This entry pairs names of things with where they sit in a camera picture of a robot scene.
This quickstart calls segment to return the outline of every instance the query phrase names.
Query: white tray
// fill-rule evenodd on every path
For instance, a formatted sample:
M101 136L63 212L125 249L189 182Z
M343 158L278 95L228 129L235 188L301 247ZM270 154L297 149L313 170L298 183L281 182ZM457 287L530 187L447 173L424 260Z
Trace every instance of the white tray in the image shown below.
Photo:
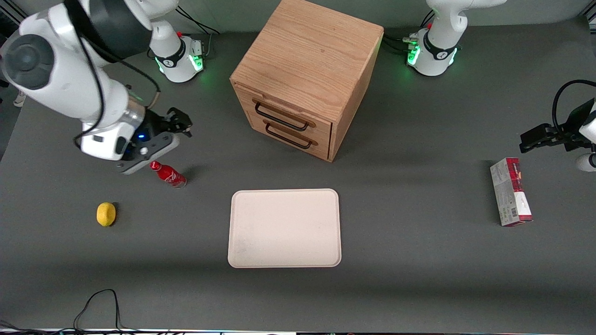
M238 191L232 197L228 262L234 268L332 267L341 259L334 190Z

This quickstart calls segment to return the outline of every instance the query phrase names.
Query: gray tabletop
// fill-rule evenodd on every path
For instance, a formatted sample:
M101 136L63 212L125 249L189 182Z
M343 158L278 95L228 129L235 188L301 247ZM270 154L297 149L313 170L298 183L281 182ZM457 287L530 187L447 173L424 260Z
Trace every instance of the gray tabletop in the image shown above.
M383 49L334 163L250 129L228 78L254 37L216 36L207 70L180 85L131 60L163 87L156 111L194 121L161 159L190 178L181 190L147 168L117 174L72 146L79 121L25 103L0 163L2 319L67 327L113 288L133 328L594 333L596 174L575 169L579 152L518 149L563 83L596 77L585 20L471 27L441 77ZM107 71L151 97L137 75ZM593 96L569 89L561 118ZM521 157L535 218L515 228L498 224L488 169L507 156ZM339 266L228 265L232 195L283 188L337 190ZM111 228L95 221L104 201L119 204ZM100 296L82 325L112 317Z

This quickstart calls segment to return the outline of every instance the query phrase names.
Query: lemon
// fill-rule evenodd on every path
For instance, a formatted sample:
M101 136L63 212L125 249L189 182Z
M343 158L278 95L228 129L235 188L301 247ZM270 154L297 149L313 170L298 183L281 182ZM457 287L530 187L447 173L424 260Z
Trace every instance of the lemon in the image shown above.
M107 227L116 220L116 207L111 203L103 203L97 207L97 222Z

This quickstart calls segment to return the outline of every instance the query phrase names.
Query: coca-cola bottle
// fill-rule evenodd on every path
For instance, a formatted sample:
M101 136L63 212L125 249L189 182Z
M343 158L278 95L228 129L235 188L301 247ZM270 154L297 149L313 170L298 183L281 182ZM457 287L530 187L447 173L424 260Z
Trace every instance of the coca-cola bottle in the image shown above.
M167 182L171 186L175 188L182 188L186 185L186 178L183 175L178 173L178 171L174 170L173 167L169 165L163 165L157 160L154 160L149 164L151 170L157 172L157 176L164 182Z

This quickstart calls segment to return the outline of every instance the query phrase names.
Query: drawer handle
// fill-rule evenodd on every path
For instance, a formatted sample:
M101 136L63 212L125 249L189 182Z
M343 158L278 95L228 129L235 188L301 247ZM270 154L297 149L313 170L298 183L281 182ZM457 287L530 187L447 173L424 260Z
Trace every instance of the drawer handle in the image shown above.
M257 103L256 105L254 105L254 111L257 112L258 115L261 115L262 117L266 117L267 119L273 120L277 123L280 123L290 129L294 129L295 131L303 132L308 127L308 122L306 122L303 127L297 127L297 126L292 125L291 123L287 123L286 121L280 120L275 116L272 116L265 112L260 111L259 107L260 107L260 103Z
M288 143L290 143L291 145L295 145L296 147L299 147L299 148L301 148L301 149L304 149L304 150L306 150L306 149L308 149L308 148L310 148L310 147L311 147L312 141L308 141L308 144L306 144L306 145L302 145L302 144L300 144L300 143L298 143L298 142L294 142L294 141L292 141L292 140L291 140L291 139L289 139L289 138L285 138L285 137L281 136L280 134L276 134L276 133L274 133L274 132L270 131L270 130L269 130L269 127L270 127L270 126L271 126L271 124L270 124L270 123L267 123L267 125L265 126L265 131L267 132L267 134L270 134L270 135L272 135L272 136L275 136L275 137L279 138L279 139L280 139L280 140L282 140L282 141L288 142Z

